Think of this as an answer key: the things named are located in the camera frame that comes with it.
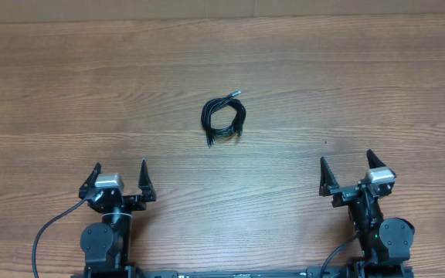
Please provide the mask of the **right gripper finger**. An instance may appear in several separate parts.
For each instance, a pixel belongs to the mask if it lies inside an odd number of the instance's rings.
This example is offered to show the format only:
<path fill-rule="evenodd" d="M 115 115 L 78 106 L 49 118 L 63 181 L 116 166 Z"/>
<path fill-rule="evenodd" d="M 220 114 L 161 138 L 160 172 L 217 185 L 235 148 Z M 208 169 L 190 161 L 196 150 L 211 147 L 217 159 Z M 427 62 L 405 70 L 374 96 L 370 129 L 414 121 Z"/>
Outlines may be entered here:
<path fill-rule="evenodd" d="M 335 194 L 340 188 L 339 183 L 336 181 L 334 174 L 332 173 L 325 157 L 320 159 L 321 178 L 319 185 L 319 195 L 329 196 Z"/>
<path fill-rule="evenodd" d="M 385 167 L 386 165 L 377 157 L 377 155 L 374 153 L 372 149 L 368 149 L 366 151 L 366 157 L 369 163 L 369 168 L 381 168 Z"/>

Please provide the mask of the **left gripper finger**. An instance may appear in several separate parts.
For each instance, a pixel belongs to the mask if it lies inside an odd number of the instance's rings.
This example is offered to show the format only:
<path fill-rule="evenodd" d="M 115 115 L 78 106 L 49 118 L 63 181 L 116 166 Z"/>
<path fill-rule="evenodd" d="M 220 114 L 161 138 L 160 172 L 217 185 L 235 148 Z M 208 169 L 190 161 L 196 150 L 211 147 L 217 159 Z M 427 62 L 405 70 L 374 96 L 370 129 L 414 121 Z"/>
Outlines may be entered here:
<path fill-rule="evenodd" d="M 101 164 L 97 162 L 91 174 L 88 176 L 86 181 L 80 186 L 78 194 L 79 198 L 86 198 L 95 189 L 95 182 L 100 173 L 101 173 Z"/>
<path fill-rule="evenodd" d="M 138 180 L 138 188 L 141 190 L 144 202 L 155 202 L 157 200 L 156 191 L 148 174 L 147 162 L 143 158 Z"/>

